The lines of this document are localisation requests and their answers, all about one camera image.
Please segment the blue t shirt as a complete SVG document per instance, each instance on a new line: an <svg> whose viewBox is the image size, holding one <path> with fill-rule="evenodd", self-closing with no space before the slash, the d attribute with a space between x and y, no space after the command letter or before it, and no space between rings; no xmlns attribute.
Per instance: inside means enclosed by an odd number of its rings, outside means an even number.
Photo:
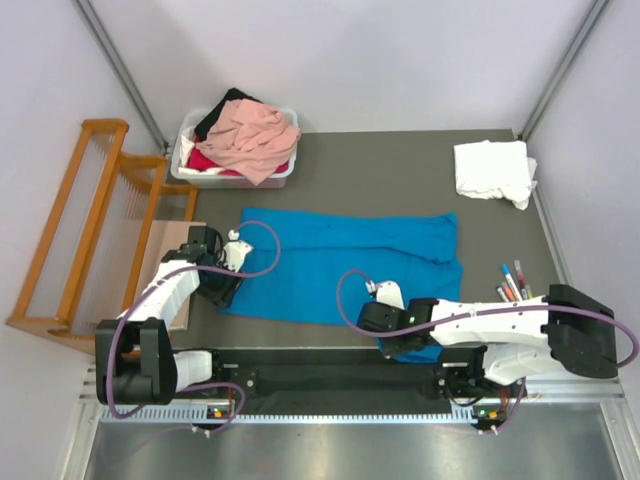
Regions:
<svg viewBox="0 0 640 480"><path fill-rule="evenodd" d="M365 280L394 281L405 300L460 296L458 221L355 218L246 208L242 240L254 248L225 309L237 346L364 347L375 341L345 324L369 297Z"/></svg>

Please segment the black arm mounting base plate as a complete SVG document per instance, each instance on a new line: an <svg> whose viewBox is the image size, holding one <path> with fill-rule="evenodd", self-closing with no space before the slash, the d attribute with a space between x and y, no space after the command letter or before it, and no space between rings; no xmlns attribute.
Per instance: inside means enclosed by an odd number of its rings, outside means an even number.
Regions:
<svg viewBox="0 0 640 480"><path fill-rule="evenodd" d="M445 361L399 362L374 349L214 349L213 379L250 398L276 393L416 393L428 400L513 398L518 386L483 379L480 353L453 349Z"/></svg>

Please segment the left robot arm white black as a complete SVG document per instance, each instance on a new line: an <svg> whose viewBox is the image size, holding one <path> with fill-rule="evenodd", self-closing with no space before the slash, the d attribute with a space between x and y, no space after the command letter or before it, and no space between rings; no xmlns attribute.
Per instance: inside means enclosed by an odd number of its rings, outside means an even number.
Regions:
<svg viewBox="0 0 640 480"><path fill-rule="evenodd" d="M197 293L226 308L242 283L253 247L229 232L228 241L206 225L189 229L185 243L162 257L138 300L117 319L103 320L95 333L96 393L113 405L166 405L194 385L205 396L226 387L227 374L210 350L175 352L169 327Z"/></svg>

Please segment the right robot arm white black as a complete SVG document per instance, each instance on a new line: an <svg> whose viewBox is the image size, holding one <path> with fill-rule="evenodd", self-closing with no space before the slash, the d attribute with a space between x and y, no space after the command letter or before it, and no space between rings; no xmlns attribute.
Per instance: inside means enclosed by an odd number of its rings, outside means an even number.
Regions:
<svg viewBox="0 0 640 480"><path fill-rule="evenodd" d="M614 313L577 289L511 304L402 299L394 282L378 284L358 316L395 361L431 364L447 394L478 397L531 375L566 371L592 379L618 374Z"/></svg>

